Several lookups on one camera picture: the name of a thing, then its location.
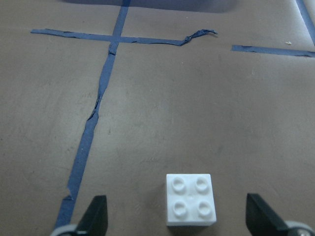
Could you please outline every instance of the white block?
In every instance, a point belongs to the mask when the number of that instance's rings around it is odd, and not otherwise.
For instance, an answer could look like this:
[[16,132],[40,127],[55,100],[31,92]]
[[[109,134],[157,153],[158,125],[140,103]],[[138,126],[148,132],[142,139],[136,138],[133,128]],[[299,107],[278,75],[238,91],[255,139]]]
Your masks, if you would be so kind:
[[209,226],[217,221],[209,174],[167,174],[167,225]]

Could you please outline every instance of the white toy brick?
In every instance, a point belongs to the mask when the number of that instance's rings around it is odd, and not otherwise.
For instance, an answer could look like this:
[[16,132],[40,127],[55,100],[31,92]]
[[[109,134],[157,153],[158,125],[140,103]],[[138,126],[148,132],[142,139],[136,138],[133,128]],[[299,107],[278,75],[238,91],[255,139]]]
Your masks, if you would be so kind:
[[167,174],[167,225],[209,226],[217,221],[209,174]]

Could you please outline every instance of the building block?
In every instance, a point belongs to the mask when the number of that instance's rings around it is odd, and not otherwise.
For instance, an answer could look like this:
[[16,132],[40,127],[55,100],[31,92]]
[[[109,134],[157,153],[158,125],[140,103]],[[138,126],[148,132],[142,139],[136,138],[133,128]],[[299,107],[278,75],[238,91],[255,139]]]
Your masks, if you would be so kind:
[[210,174],[166,175],[167,226],[210,226],[217,221]]

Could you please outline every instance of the tape strip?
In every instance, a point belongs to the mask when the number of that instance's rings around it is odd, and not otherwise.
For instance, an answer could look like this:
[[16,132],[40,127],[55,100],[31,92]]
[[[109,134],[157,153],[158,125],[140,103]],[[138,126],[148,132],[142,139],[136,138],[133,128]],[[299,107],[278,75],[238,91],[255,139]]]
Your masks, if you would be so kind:
[[276,54],[276,55],[315,58],[315,52],[280,49],[280,48],[264,48],[264,47],[254,47],[254,46],[233,45],[231,50],[237,51],[237,52],[246,52],[246,53],[267,53],[267,54]]
[[304,4],[304,1],[303,0],[296,0],[296,3],[299,7],[299,10],[301,12],[301,15],[302,15],[302,18],[305,22],[305,25],[310,33],[310,36],[312,38],[312,41],[315,45],[315,26],[314,26],[314,23],[309,15],[309,12]]
[[[114,29],[114,33],[117,35],[120,35],[123,30],[123,26],[124,26],[126,14],[127,14],[126,8],[128,8],[129,4],[130,4],[130,0],[124,0],[123,6],[121,7],[120,13],[117,18],[117,22],[120,22],[120,23],[119,24],[116,23],[116,26]],[[65,197],[62,201],[59,214],[56,220],[55,228],[70,224],[74,206],[75,206],[77,196],[79,193],[82,177],[84,174],[84,169],[85,169],[88,157],[89,157],[89,152],[90,152],[91,144],[94,137],[94,130],[98,121],[98,111],[100,107],[100,102],[108,87],[110,75],[112,73],[112,69],[114,66],[117,47],[118,47],[118,43],[116,42],[112,42],[109,45],[108,57],[103,66],[102,73],[99,79],[98,95],[97,95],[95,107],[93,109],[93,112],[90,118],[86,122],[85,129],[82,134],[80,145],[79,145],[77,154],[75,156],[71,174],[69,177],[67,186],[70,191],[70,195]]]
[[141,43],[141,44],[170,44],[175,46],[183,46],[184,44],[190,42],[193,38],[201,37],[210,33],[218,34],[213,29],[201,29],[196,33],[187,36],[184,40],[171,40],[171,39],[158,39],[158,38],[137,38],[137,37],[121,37],[102,35],[102,34],[89,34],[89,33],[78,33],[78,32],[68,32],[60,31],[54,29],[33,29],[31,33],[47,34],[53,36],[60,36],[66,38],[79,38],[88,40],[99,40],[99,41],[109,41],[109,42],[119,42],[119,43]]

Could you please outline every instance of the lego brick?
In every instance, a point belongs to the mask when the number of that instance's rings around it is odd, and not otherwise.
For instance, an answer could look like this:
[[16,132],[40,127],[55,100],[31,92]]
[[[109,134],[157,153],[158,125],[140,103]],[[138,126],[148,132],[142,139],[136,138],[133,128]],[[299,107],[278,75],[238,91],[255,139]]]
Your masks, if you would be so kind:
[[167,174],[167,225],[210,226],[217,220],[210,174]]

